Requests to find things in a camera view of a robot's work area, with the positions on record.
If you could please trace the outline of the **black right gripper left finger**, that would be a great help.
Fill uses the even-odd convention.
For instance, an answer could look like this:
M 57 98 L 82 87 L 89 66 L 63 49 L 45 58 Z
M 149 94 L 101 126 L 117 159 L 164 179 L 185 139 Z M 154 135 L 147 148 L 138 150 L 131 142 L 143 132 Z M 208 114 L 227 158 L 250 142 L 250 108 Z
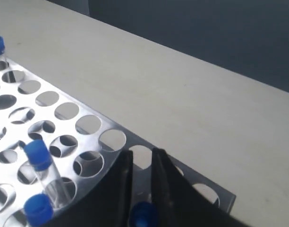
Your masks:
M 45 227 L 126 227 L 131 204 L 133 152 L 123 150 L 107 174 L 79 202 Z

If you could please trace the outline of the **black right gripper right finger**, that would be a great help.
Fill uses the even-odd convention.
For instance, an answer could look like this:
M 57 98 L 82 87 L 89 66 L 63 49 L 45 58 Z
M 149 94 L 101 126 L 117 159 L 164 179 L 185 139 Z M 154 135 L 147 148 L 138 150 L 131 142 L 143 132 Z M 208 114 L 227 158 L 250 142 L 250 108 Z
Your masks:
M 194 184 L 215 191 L 218 200 L 208 201 Z M 182 175 L 164 149 L 152 149 L 152 201 L 161 227 L 245 227 L 230 215 L 236 196 L 198 172 Z

